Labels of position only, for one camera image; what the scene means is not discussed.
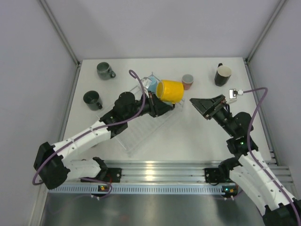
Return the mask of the yellow enamel mug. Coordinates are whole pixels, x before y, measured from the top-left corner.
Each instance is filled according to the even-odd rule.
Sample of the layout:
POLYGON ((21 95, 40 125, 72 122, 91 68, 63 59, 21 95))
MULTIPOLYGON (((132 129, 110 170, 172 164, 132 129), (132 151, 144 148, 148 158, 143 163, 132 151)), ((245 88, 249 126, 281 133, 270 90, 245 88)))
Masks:
POLYGON ((184 95, 184 86, 181 82, 161 80, 157 84, 156 96, 165 102, 171 102, 173 104, 182 100, 184 95))

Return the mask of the light blue mug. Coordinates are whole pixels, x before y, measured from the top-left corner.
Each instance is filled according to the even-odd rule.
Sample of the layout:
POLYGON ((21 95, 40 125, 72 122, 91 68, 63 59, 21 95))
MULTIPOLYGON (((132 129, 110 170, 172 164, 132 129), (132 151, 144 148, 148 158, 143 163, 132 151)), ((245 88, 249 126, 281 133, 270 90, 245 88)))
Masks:
POLYGON ((158 85, 158 80, 157 80, 157 78, 156 78, 155 76, 153 76, 153 75, 148 76, 148 77, 152 80, 152 84, 150 85, 148 91, 155 93, 155 92, 156 92, 156 89, 157 89, 157 85, 158 85))

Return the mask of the pink coral mug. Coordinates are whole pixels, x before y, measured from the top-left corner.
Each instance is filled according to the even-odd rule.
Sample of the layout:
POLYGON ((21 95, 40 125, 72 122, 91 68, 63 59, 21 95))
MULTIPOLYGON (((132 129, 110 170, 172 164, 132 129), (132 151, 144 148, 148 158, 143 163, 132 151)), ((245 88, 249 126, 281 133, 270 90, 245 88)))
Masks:
POLYGON ((184 90, 189 90, 194 82, 194 77, 190 74, 185 74, 182 76, 182 84, 184 90))

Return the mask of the black mug white interior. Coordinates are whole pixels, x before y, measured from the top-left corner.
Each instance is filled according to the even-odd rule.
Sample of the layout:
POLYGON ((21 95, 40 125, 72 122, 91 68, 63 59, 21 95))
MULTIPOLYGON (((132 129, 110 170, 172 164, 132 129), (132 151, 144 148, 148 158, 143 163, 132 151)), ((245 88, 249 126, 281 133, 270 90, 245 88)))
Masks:
POLYGON ((219 87, 225 85, 231 75, 232 70, 228 66, 223 65, 223 63, 219 63, 214 78, 215 85, 219 87))

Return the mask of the dark green cup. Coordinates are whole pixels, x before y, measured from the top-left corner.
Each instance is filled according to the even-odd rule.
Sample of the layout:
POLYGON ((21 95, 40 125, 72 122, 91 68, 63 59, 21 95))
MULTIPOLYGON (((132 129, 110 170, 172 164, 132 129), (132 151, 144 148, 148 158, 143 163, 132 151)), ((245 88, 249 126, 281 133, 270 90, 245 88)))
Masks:
POLYGON ((83 101, 92 111, 101 110, 103 108, 102 100, 98 92, 94 90, 86 92, 83 96, 83 101))

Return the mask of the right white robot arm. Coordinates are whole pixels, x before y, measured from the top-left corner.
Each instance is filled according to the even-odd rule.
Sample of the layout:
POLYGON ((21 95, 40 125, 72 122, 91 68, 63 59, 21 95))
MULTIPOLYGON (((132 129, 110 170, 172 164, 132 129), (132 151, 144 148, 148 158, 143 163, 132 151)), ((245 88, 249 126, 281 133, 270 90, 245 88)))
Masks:
POLYGON ((206 120, 214 119, 231 137, 227 147, 233 157, 219 164, 221 179, 233 181, 243 190, 266 226, 299 226, 301 202, 277 179, 252 140, 251 115, 233 115, 224 95, 191 98, 190 102, 206 120))

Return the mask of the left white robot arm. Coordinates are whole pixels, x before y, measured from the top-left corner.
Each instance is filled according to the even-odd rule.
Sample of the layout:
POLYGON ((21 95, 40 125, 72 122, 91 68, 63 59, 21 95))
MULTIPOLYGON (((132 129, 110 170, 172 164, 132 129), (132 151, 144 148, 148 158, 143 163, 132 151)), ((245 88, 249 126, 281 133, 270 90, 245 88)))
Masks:
POLYGON ((104 160, 99 157, 78 160, 77 157, 122 133, 130 120, 145 114, 160 117, 174 108, 174 104, 160 100, 153 92, 143 94, 140 100, 131 92, 123 92, 113 108, 89 128, 52 145, 49 142, 41 144, 33 165, 35 177, 40 177, 49 190, 78 178, 82 181, 104 181, 108 173, 104 160))

